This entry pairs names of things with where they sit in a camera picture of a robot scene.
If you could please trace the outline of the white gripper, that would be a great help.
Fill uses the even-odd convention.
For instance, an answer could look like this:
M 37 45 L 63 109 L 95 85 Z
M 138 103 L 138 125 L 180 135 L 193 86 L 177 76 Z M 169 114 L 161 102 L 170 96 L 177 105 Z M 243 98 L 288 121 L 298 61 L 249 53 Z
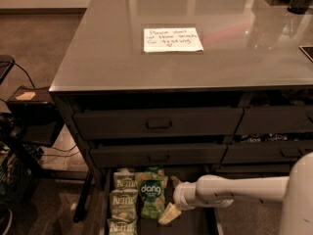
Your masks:
M 178 177 L 170 177 L 172 185 L 175 188 L 173 193 L 174 204 L 169 203 L 164 213 L 158 219 L 161 225 L 167 225 L 177 218 L 182 211 L 195 209 L 197 204 L 196 183 L 182 182 Z

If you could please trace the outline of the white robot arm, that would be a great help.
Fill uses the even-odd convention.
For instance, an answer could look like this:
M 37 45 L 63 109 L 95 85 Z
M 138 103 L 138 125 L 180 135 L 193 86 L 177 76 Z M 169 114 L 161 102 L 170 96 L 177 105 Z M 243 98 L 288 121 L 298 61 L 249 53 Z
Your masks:
M 195 182 L 174 180 L 173 201 L 158 219 L 162 225 L 195 208 L 226 208 L 244 199 L 280 203 L 279 235 L 313 235 L 313 154 L 299 159 L 288 176 L 227 179 L 207 174 Z

